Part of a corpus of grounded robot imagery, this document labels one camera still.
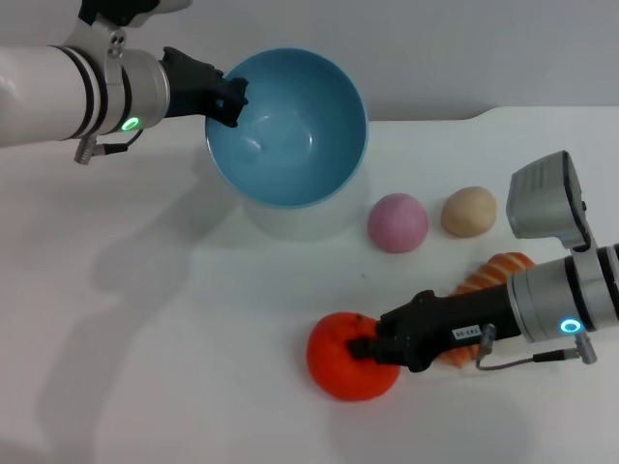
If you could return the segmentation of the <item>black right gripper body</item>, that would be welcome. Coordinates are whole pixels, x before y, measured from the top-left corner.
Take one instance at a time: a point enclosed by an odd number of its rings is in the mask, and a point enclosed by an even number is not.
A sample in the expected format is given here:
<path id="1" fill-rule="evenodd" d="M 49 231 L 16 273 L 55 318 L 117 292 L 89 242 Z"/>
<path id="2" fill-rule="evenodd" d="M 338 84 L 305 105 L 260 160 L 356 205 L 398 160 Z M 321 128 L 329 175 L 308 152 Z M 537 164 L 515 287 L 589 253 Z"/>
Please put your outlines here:
<path id="1" fill-rule="evenodd" d="M 380 316 L 375 359 L 422 372 L 440 354 L 478 343 L 478 335 L 461 332 L 486 325 L 494 326 L 498 339 L 521 335 L 505 284 L 450 297 L 423 291 Z"/>

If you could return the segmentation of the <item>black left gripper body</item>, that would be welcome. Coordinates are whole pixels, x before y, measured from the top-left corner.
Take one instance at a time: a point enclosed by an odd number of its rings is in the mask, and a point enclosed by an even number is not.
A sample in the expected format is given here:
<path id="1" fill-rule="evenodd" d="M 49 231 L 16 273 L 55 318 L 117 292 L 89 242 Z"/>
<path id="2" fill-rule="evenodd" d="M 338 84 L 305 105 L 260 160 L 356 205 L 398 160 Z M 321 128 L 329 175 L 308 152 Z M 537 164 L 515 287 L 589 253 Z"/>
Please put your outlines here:
<path id="1" fill-rule="evenodd" d="M 220 116 L 218 86 L 222 83 L 222 71 L 171 46 L 163 49 L 160 64 L 169 84 L 166 118 Z"/>

